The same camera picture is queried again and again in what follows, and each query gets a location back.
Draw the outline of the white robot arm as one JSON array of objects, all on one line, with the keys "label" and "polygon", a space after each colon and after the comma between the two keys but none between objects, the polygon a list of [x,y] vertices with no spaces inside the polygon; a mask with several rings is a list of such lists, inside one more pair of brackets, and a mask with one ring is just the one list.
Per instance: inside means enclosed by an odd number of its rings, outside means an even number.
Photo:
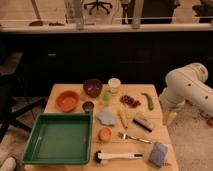
[{"label": "white robot arm", "polygon": [[208,70],[201,63],[191,63],[166,74],[166,87],[159,95],[164,125],[172,123],[186,101],[213,119],[213,88],[205,84],[207,79]]}]

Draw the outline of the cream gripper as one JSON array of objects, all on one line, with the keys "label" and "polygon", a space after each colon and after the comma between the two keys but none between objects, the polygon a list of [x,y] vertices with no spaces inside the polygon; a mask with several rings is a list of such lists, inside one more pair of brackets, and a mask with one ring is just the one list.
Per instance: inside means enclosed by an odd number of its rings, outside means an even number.
[{"label": "cream gripper", "polygon": [[178,106],[170,102],[163,101],[161,103],[163,111],[163,124],[165,126],[170,125],[177,115]]}]

